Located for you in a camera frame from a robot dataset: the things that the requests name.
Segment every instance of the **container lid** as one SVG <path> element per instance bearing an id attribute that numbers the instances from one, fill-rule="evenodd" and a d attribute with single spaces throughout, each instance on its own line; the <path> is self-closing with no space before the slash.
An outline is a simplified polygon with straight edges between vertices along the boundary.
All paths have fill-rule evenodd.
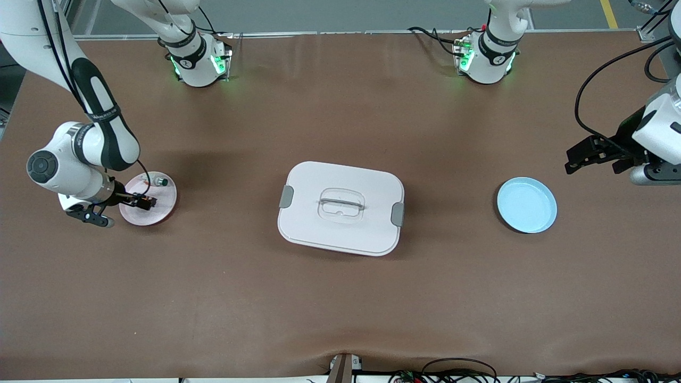
<path id="1" fill-rule="evenodd" d="M 390 173 L 302 162 L 281 195 L 279 232 L 300 245 L 383 256 L 397 246 L 404 195 Z"/>
<path id="2" fill-rule="evenodd" d="M 506 181 L 496 196 L 501 217 L 514 229 L 538 233 L 556 221 L 558 206 L 553 193 L 536 179 L 517 177 Z"/>

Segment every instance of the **brown tabletop cover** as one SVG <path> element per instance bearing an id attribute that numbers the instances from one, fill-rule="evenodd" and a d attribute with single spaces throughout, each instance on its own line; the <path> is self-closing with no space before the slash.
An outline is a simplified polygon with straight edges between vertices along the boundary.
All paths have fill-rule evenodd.
<path id="1" fill-rule="evenodd" d="M 0 378 L 293 376 L 322 373 L 338 352 L 365 369 L 445 356 L 501 374 L 681 369 L 681 188 L 634 186 L 608 165 L 563 169 L 587 136 L 573 118 L 579 86 L 639 46 L 634 32 L 528 34 L 488 86 L 414 35 L 239 41 L 232 79 L 205 89 L 175 81 L 154 41 L 82 46 L 180 202 L 147 228 L 117 208 L 110 230 L 67 217 L 25 164 L 59 124 L 86 119 L 29 74 L 0 142 Z M 659 89 L 646 57 L 587 88 L 587 124 L 613 134 Z M 308 160 L 401 179 L 392 253 L 281 237 L 282 186 Z M 556 196 L 548 231 L 499 221 L 496 189 L 518 176 Z"/>

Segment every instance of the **robotic arm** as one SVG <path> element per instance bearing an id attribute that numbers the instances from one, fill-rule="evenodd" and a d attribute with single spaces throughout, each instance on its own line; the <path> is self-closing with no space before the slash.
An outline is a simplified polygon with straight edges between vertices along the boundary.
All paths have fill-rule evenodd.
<path id="1" fill-rule="evenodd" d="M 200 0 L 112 0 L 159 35 L 170 52 L 177 76 L 192 87 L 205 87 L 229 76 L 232 47 L 199 33 L 188 16 Z"/>
<path id="2" fill-rule="evenodd" d="M 674 6 L 669 19 L 671 39 L 679 46 L 681 5 Z M 570 148 L 567 158 L 567 174 L 615 161 L 615 174 L 631 168 L 629 178 L 635 185 L 681 184 L 681 75 L 627 117 L 614 136 L 589 136 Z"/>
<path id="3" fill-rule="evenodd" d="M 129 168 L 138 160 L 140 145 L 58 6 L 50 0 L 0 0 L 0 38 L 21 66 L 72 92 L 91 120 L 60 125 L 52 140 L 30 156 L 31 179 L 58 193 L 68 215 L 101 227 L 113 226 L 101 214 L 106 206 L 123 202 L 149 210 L 153 198 L 125 193 L 121 183 L 97 168 Z"/>
<path id="4" fill-rule="evenodd" d="M 484 0 L 490 6 L 490 21 L 484 31 L 474 31 L 457 47 L 459 72 L 481 84 L 493 84 L 511 69 L 518 42 L 529 21 L 521 11 L 528 7 L 554 7 L 570 0 Z"/>

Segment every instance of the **lid handle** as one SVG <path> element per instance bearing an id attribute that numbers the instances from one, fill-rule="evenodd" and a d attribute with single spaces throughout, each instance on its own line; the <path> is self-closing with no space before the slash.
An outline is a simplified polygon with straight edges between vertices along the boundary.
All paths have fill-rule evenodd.
<path id="1" fill-rule="evenodd" d="M 364 210 L 364 205 L 359 203 L 359 202 L 336 200 L 336 199 L 333 199 L 333 198 L 322 198 L 322 199 L 319 200 L 319 204 L 328 204 L 328 203 L 356 206 L 360 210 Z"/>

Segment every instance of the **blue dish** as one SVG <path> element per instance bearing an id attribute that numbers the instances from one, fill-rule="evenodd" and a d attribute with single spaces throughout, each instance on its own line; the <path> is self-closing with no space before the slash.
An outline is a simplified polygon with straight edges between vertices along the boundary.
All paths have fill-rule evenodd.
<path id="1" fill-rule="evenodd" d="M 507 224 L 526 233 L 543 232 L 558 215 L 553 193 L 543 183 L 528 177 L 506 181 L 496 195 L 496 205 Z"/>

